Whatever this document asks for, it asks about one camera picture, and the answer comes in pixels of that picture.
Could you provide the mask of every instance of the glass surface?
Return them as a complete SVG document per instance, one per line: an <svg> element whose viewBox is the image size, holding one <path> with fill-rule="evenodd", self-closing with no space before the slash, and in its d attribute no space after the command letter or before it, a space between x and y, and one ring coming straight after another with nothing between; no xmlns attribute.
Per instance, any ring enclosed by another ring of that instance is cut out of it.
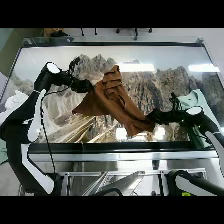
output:
<svg viewBox="0 0 224 224"><path fill-rule="evenodd" d="M73 42L132 42L132 37L72 37ZM170 111L171 92L177 96L186 96L194 89L200 89L208 105L221 126L224 127L224 92L217 72L192 71L191 65L212 64L204 47L194 46L134 46L139 42L180 42L195 43L197 37L139 37L132 46L53 46L38 47L49 39L63 41L65 38L29 38L24 43L36 44L36 47L22 48L15 64L12 76L4 93L2 102L19 90L27 95L33 90L33 83L47 62L53 62L59 68L68 70L75 57L81 61L74 76L89 79L93 85L103 78L105 72L115 64L150 65L149 71L121 72L122 84L132 101L147 115L155 107ZM51 91L65 88L52 86ZM44 100L44 122L49 142L160 142L188 141L184 128L176 123L156 125L153 132L144 131L137 136L127 137L124 126L106 116L71 115L71 110L82 102L86 93L72 92L70 89L47 96ZM39 143L46 142L41 130Z"/></svg>

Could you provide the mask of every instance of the chair leg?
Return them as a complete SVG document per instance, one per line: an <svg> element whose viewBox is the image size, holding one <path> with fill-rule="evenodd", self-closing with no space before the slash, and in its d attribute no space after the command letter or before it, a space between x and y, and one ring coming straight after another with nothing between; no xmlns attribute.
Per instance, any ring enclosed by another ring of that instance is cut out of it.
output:
<svg viewBox="0 0 224 224"><path fill-rule="evenodd" d="M138 28L135 28L135 38L134 40L137 40L138 39Z"/></svg>
<svg viewBox="0 0 224 224"><path fill-rule="evenodd" d="M84 36L84 33L83 33L83 30L82 30L82 28L81 28L81 31L82 31L82 36Z"/></svg>

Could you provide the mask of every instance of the white floor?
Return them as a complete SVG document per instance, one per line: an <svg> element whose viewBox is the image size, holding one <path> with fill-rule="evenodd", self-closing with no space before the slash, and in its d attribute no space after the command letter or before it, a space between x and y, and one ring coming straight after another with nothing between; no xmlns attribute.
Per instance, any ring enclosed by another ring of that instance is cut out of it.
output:
<svg viewBox="0 0 224 224"><path fill-rule="evenodd" d="M122 29L120 34L116 33L117 28L97 28L100 36L105 35L134 35L134 29ZM81 35L80 28L65 28L65 33L71 36ZM94 35L94 28L83 28L85 35ZM152 33L148 29L139 28L139 36L198 36L203 37L211 52L214 63L219 67L224 77L224 28L153 28Z"/></svg>

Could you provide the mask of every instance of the brown cloth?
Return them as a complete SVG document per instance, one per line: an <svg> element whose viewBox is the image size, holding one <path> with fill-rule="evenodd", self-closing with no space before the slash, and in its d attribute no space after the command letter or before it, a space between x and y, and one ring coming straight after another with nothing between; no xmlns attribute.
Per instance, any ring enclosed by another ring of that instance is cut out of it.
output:
<svg viewBox="0 0 224 224"><path fill-rule="evenodd" d="M124 124L129 136L144 130L153 131L155 127L155 123L146 118L127 95L117 65L104 74L103 80L96 84L72 113L91 116L111 114Z"/></svg>

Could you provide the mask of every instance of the crumpled fabric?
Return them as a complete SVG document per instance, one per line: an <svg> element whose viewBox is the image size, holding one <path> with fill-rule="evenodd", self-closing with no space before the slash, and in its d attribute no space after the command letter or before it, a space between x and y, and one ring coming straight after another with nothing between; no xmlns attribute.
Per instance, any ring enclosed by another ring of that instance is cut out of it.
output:
<svg viewBox="0 0 224 224"><path fill-rule="evenodd" d="M119 66L115 65L72 111L89 116L111 115L124 125L128 136L142 131L152 132L155 123L146 118L127 95Z"/></svg>

